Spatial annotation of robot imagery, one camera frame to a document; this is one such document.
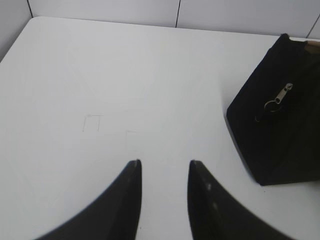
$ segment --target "faint line marking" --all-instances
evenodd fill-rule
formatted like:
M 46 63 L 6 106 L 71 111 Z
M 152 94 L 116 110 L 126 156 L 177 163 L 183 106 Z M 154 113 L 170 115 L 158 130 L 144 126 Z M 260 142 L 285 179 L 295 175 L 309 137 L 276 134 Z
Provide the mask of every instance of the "faint line marking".
M 82 132 L 85 131 L 85 128 L 86 128 L 86 123 L 87 123 L 87 118 L 90 118 L 90 117 L 98 117 L 98 127 L 96 129 L 97 132 L 99 132 L 100 130 L 100 121 L 101 121 L 101 117 L 103 117 L 104 115 L 91 115 L 91 114 L 87 114 L 84 116 L 84 122 L 83 122 L 83 128 L 82 128 Z
M 97 129 L 97 131 L 99 132 L 99 129 L 100 129 L 100 115 L 98 116 L 98 129 Z
M 85 132 L 85 126 L 86 126 L 87 116 L 84 116 L 84 122 L 83 122 L 83 129 L 82 132 Z

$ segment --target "zipper pull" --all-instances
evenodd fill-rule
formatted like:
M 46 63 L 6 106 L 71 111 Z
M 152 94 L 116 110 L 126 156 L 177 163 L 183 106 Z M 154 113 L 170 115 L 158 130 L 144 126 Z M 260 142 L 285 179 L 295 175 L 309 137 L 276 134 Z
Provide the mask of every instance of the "zipper pull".
M 287 83 L 285 87 L 279 92 L 279 94 L 275 97 L 274 102 L 276 104 L 280 104 L 282 99 L 286 96 L 287 92 L 290 91 L 293 87 L 292 83 Z

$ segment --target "pencil mark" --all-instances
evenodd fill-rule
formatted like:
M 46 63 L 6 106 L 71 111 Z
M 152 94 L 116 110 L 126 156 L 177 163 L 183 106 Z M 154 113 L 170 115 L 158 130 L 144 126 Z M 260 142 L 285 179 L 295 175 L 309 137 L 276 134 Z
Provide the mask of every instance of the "pencil mark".
M 100 115 L 98 116 L 98 129 L 97 129 L 97 131 L 99 132 L 99 129 L 100 129 Z
M 136 134 L 136 133 L 138 133 L 138 132 L 137 131 L 131 131 L 131 130 L 126 130 L 125 131 L 126 136 L 128 136 L 128 134 Z
M 87 116 L 84 116 L 84 122 L 83 122 L 83 128 L 82 128 L 83 133 L 85 132 L 86 121 L 87 121 Z
M 96 131 L 99 132 L 100 131 L 100 122 L 101 122 L 101 117 L 103 117 L 104 115 L 91 115 L 91 114 L 87 114 L 84 116 L 84 122 L 83 122 L 83 128 L 82 128 L 82 132 L 85 131 L 86 128 L 86 124 L 87 124 L 87 118 L 91 118 L 91 117 L 98 117 L 98 124 L 97 124 L 97 128 Z

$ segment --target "zipper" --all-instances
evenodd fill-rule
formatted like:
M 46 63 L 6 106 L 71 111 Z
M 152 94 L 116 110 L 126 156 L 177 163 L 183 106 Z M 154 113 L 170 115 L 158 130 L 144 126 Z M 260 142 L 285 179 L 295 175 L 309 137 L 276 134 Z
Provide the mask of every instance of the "zipper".
M 263 111 L 261 114 L 258 116 L 256 115 L 254 117 L 255 121 L 258 123 L 260 122 L 261 118 L 266 114 L 266 113 L 276 113 L 278 112 L 281 108 L 281 102 L 284 99 L 284 97 L 287 95 L 287 93 L 293 88 L 292 83 L 287 83 L 284 88 L 277 94 L 277 96 L 274 98 L 274 100 L 267 101 L 264 104 Z

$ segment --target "black fabric bag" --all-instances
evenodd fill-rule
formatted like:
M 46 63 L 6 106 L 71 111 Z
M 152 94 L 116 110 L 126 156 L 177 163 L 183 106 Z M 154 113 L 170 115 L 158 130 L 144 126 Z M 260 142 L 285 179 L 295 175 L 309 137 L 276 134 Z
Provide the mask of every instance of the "black fabric bag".
M 320 179 L 320 43 L 283 34 L 226 117 L 261 185 Z

